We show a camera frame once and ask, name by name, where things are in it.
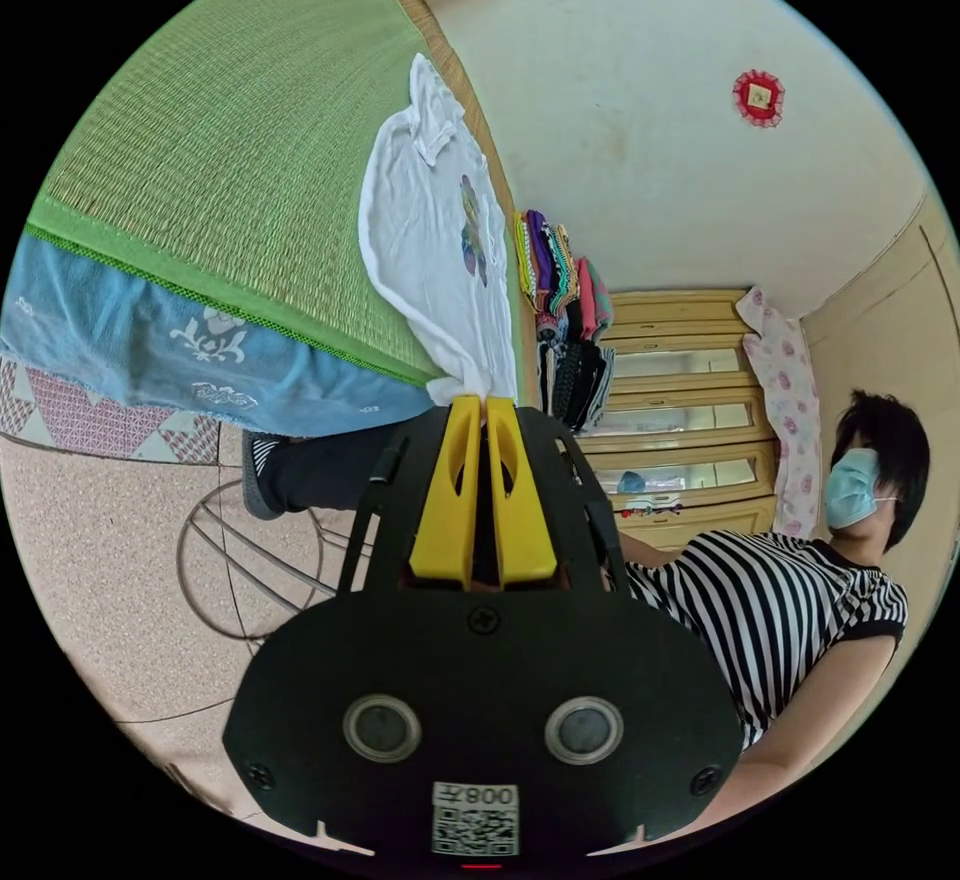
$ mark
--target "short black hair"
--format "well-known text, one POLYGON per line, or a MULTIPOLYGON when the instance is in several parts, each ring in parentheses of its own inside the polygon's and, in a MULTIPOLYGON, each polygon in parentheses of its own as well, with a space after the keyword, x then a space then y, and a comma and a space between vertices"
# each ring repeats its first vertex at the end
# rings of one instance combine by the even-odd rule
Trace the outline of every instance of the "short black hair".
POLYGON ((897 491, 886 552, 906 536, 917 518, 927 492, 930 443, 920 418, 911 407, 896 397, 854 390, 850 406, 837 424, 831 469, 850 449, 858 433, 864 446, 877 451, 880 483, 890 484, 897 491))

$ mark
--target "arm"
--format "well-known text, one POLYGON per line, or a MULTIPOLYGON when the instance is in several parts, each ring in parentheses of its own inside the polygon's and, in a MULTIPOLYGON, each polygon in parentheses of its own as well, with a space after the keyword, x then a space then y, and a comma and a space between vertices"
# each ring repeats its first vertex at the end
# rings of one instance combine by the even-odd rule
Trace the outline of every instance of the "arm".
POLYGON ((642 540, 634 540, 625 533, 620 534, 620 549, 624 563, 635 563, 638 567, 662 567, 676 560, 682 550, 657 550, 642 540))
POLYGON ((890 636, 845 640, 833 646, 770 729, 741 754, 707 809, 683 829, 639 845, 662 843, 711 827, 788 787, 856 713, 887 668, 894 648, 890 636))

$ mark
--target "black and white striped shirt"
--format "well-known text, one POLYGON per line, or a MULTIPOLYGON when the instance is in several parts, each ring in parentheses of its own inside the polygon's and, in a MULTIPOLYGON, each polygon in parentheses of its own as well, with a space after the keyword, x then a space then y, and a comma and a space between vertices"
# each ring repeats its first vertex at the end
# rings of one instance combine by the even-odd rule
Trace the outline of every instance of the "black and white striped shirt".
POLYGON ((834 643, 887 634, 899 644, 907 622, 898 584, 822 540, 704 533, 672 562, 627 564, 627 575, 634 597, 710 647, 740 708, 744 749, 834 643))

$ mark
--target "blue surgical mask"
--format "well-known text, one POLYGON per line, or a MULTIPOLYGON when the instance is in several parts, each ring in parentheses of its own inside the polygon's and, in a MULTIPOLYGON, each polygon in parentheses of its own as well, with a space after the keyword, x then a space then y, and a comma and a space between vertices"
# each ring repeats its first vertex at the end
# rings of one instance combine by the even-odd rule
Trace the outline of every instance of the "blue surgical mask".
POLYGON ((879 472, 876 450, 848 450, 837 461, 826 489, 827 526, 831 530, 843 530, 866 519, 876 513, 881 500, 897 499, 874 496, 879 472))

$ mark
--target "woman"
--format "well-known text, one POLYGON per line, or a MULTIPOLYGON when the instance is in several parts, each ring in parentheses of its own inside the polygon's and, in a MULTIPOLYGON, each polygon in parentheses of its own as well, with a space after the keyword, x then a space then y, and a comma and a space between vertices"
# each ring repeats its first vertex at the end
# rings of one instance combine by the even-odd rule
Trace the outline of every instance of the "woman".
MULTIPOLYGON (((261 519, 309 506, 355 509, 393 430, 300 444, 245 435, 247 509, 261 519)), ((797 779, 864 702, 900 642, 906 594, 880 564, 923 502, 926 433, 893 397, 857 390, 830 465, 829 541, 715 531, 666 553, 621 536, 633 596, 707 644, 743 725, 740 761, 713 802, 663 840, 719 823, 797 779)), ((627 846, 644 845, 641 828, 627 846)))

